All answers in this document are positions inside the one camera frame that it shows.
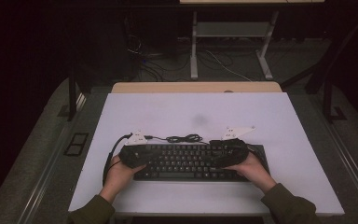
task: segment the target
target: dark floor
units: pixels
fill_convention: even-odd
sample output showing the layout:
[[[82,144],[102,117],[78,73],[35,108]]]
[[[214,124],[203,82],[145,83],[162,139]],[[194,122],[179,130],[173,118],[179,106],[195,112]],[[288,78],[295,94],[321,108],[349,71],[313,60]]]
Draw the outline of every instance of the dark floor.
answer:
[[[238,46],[233,48],[232,45],[222,47],[216,43],[202,45],[200,42],[199,81],[245,81],[245,78],[222,68],[208,51],[213,52],[230,70],[252,80],[263,80],[254,54],[260,43],[241,40],[236,44]],[[329,44],[328,41],[320,40],[271,43],[267,61],[274,81],[281,83],[318,62]],[[149,60],[145,61],[149,68],[143,66],[144,70],[133,81],[161,81],[162,78],[189,80],[188,49],[181,52],[183,53],[175,58],[153,58],[153,55],[149,55]],[[287,92],[346,213],[339,217],[321,217],[321,220],[328,224],[358,223],[358,187],[340,158],[337,143],[329,131],[332,127],[337,130],[358,165],[358,113],[345,95],[339,89],[334,89],[333,106],[338,106],[343,111],[346,120],[334,121],[333,125],[326,123],[321,114],[322,93],[307,95],[304,92],[306,83],[306,78],[300,80],[289,87]],[[106,94],[110,90],[111,87],[94,87],[86,95],[85,104],[80,104],[82,106],[79,106],[79,111],[71,122],[66,117],[59,116],[62,107],[68,104],[67,80],[54,92],[0,188],[0,223],[18,220],[29,223],[65,222],[76,181],[87,156]],[[89,134],[85,149],[79,157],[63,156],[62,153],[74,133]],[[30,199],[34,206],[26,206]],[[273,223],[271,217],[263,219],[265,223]]]

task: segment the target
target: white table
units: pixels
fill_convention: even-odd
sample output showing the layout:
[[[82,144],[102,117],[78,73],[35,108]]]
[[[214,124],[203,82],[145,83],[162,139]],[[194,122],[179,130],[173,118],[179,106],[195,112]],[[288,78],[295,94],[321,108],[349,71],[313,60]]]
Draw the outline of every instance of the white table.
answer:
[[[198,133],[209,141],[219,139],[227,127],[250,126],[256,130],[240,139],[264,146],[271,175],[278,182],[315,203],[319,216],[344,213],[282,92],[109,94],[69,210],[99,192],[107,154],[124,134]],[[114,207],[122,216],[265,216],[269,210],[260,202],[262,196],[251,183],[132,181]]]

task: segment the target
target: olive green sleeve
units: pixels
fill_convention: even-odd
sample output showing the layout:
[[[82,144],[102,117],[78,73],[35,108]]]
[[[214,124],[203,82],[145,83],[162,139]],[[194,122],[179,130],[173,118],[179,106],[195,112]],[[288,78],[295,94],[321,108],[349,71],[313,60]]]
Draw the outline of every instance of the olive green sleeve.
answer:
[[[277,184],[261,199],[280,224],[321,223],[316,207],[306,199],[294,196],[282,184]]]
[[[84,207],[71,212],[67,223],[104,224],[115,213],[115,208],[103,197],[95,195]]]

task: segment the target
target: wire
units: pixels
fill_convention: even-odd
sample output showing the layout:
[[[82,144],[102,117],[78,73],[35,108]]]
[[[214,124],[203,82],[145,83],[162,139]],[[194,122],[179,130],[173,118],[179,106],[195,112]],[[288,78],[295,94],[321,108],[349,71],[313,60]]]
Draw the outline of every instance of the wire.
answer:
[[[223,67],[224,69],[226,69],[228,72],[230,72],[230,73],[232,73],[232,74],[234,74],[234,75],[237,75],[237,76],[239,76],[239,77],[243,77],[243,78],[247,79],[248,81],[251,81],[251,82],[252,82],[252,80],[251,80],[250,78],[245,77],[245,76],[243,76],[243,75],[241,75],[241,74],[238,74],[238,73],[233,72],[233,71],[229,70],[228,68],[226,68],[226,67],[216,58],[216,56],[214,56],[209,50],[205,50],[205,51],[207,51],[209,54],[211,54],[211,55],[220,63],[220,65],[222,65],[222,67]]]
[[[112,147],[112,151],[109,152],[109,155],[107,156],[107,159],[106,159],[106,163],[105,163],[105,166],[103,168],[103,185],[105,183],[105,180],[106,180],[106,177],[107,177],[107,172],[110,170],[110,168],[112,168],[112,166],[116,165],[116,163],[114,163],[113,165],[110,165],[110,161],[112,160],[112,157],[113,157],[113,153],[115,152],[115,149],[117,147],[117,145],[121,142],[121,140],[123,140],[124,138],[130,138],[132,136],[132,133],[130,134],[126,134],[126,135],[123,135],[121,136],[115,143],[115,145]]]
[[[110,168],[112,168],[114,165],[118,164],[119,162],[121,162],[121,161],[117,161],[117,162],[113,163],[111,166],[109,166],[109,169],[107,171],[109,172]]]
[[[150,135],[145,136],[145,137],[146,137],[146,139],[147,138],[149,138],[149,139],[157,138],[159,140],[167,141],[169,143],[182,143],[182,142],[197,143],[198,142],[198,143],[202,143],[202,144],[207,144],[207,143],[202,142],[202,137],[196,133],[189,134],[186,137],[170,136],[170,137],[166,137],[166,138],[159,138],[159,137],[150,136]]]
[[[146,63],[151,63],[155,66],[157,66],[159,69],[163,70],[163,71],[167,71],[167,72],[173,72],[173,71],[180,71],[182,69],[184,69],[186,67],[186,65],[188,64],[188,61],[189,61],[190,57],[187,57],[186,58],[186,61],[185,61],[185,64],[183,64],[182,66],[178,67],[178,68],[171,68],[171,69],[167,69],[167,68],[164,68],[162,67],[161,65],[157,64],[157,63],[153,63],[153,62],[150,62],[150,61],[145,61]]]

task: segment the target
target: black cable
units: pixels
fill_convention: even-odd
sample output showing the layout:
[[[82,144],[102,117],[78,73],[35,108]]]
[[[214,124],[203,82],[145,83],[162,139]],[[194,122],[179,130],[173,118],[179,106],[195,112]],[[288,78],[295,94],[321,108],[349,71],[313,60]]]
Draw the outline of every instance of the black cable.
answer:
[[[117,161],[117,162],[113,163],[111,166],[109,166],[109,170],[110,170],[110,168],[112,168],[114,165],[118,164],[119,162],[121,162],[121,161]]]
[[[126,135],[123,135],[121,136],[115,143],[115,145],[112,147],[112,150],[109,152],[109,155],[107,156],[107,159],[106,159],[106,163],[105,163],[105,166],[103,168],[103,185],[105,183],[105,180],[106,180],[106,176],[107,176],[107,172],[110,170],[110,168],[115,165],[113,164],[112,166],[110,165],[110,161],[112,160],[112,157],[113,157],[113,153],[115,152],[115,149],[117,147],[117,145],[121,142],[121,140],[123,140],[124,138],[130,138],[132,136],[132,133],[130,134],[126,134]]]
[[[152,138],[157,138],[159,140],[163,140],[163,141],[167,141],[169,143],[182,143],[182,142],[187,142],[187,143],[203,143],[203,144],[207,144],[202,141],[202,137],[199,136],[196,133],[192,133],[187,135],[186,137],[179,137],[179,136],[170,136],[170,137],[166,137],[166,138],[159,138],[156,136],[145,136],[146,139],[152,139]]]
[[[186,65],[188,64],[189,59],[190,59],[190,57],[186,57],[185,64],[183,64],[182,66],[180,66],[178,68],[171,68],[171,69],[164,68],[161,65],[159,65],[157,63],[153,63],[151,61],[146,61],[146,63],[151,63],[151,64],[155,65],[156,67],[158,67],[159,69],[161,69],[163,71],[174,72],[174,71],[180,71],[180,70],[184,69],[186,67]]]

